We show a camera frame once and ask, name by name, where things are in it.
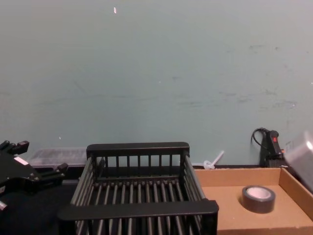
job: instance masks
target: roll of tape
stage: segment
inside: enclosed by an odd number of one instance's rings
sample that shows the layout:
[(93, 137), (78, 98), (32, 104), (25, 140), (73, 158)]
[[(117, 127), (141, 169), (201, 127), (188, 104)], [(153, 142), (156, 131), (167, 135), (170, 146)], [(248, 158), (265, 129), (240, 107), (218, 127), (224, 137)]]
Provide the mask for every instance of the roll of tape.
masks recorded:
[(242, 205), (255, 213), (269, 213), (274, 209), (275, 193), (262, 186), (247, 186), (243, 188)]

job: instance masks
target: cardboard tray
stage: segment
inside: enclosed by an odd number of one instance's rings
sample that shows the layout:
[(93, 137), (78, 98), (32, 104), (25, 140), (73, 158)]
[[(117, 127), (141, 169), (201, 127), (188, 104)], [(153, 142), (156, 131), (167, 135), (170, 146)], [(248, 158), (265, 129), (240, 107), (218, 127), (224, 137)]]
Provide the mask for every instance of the cardboard tray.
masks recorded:
[[(208, 199), (220, 210), (218, 235), (313, 235), (313, 195), (285, 169), (195, 170)], [(240, 203), (248, 185), (268, 187), (276, 194), (274, 210), (257, 214)]]

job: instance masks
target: painted wall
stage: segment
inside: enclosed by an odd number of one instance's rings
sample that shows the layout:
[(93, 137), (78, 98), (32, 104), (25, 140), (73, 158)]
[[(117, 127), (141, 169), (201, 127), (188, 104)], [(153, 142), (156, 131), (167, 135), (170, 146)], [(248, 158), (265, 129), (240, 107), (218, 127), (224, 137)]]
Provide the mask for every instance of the painted wall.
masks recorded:
[(311, 127), (311, 0), (2, 0), (0, 140), (186, 141), (255, 164)]

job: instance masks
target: metal part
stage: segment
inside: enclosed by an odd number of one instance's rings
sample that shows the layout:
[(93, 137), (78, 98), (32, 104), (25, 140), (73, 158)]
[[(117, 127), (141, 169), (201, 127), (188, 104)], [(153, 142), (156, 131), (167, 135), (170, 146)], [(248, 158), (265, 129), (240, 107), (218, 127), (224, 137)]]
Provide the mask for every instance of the metal part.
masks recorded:
[[(157, 196), (157, 184), (154, 183), (153, 184), (153, 193), (154, 193), (154, 196), (155, 196), (155, 202), (158, 203), (158, 196)], [(159, 235), (163, 235), (163, 232), (162, 232), (162, 224), (161, 224), (161, 218), (160, 217), (157, 217), (157, 231), (158, 231), (158, 234)]]
[[(129, 197), (129, 203), (132, 204), (133, 203), (133, 196), (134, 196), (134, 185), (131, 184), (130, 186), (130, 193), (129, 193), (130, 197)], [(128, 220), (128, 235), (132, 235), (132, 228), (133, 228), (133, 219), (130, 218)]]
[[(106, 205), (107, 202), (108, 202), (109, 191), (110, 191), (110, 185), (108, 184), (108, 185), (107, 185), (107, 189), (106, 189), (106, 195), (105, 195), (105, 198), (104, 198), (104, 203), (103, 203), (103, 205)], [(97, 235), (101, 235), (102, 227), (103, 227), (103, 219), (101, 219), (101, 220), (99, 221), (99, 226), (98, 226)]]
[[(170, 189), (171, 200), (172, 200), (172, 202), (175, 202), (172, 183), (169, 183), (168, 186)], [(181, 225), (181, 222), (180, 222), (178, 216), (175, 216), (175, 221), (176, 221), (176, 225), (177, 225), (178, 234), (182, 235), (182, 225)]]
[[(149, 183), (146, 183), (146, 201), (150, 203), (150, 192), (149, 192)], [(151, 218), (148, 217), (148, 234), (152, 235), (152, 221)]]
[[(166, 202), (166, 194), (165, 194), (164, 183), (161, 183), (161, 191), (162, 191), (163, 202)], [(166, 225), (167, 225), (168, 234), (170, 234), (170, 230), (171, 230), (170, 217), (166, 217)]]
[[(114, 205), (115, 202), (116, 202), (116, 194), (117, 194), (117, 185), (115, 185), (115, 187), (114, 187), (114, 194), (113, 194), (112, 205)], [(109, 233), (110, 234), (112, 234), (112, 225), (113, 225), (113, 220), (110, 219), (110, 221), (109, 221)]]
[[(121, 204), (124, 204), (125, 202), (125, 185), (122, 187), (122, 199), (121, 199)], [(122, 235), (122, 219), (118, 220), (118, 230), (117, 230), (118, 235)]]

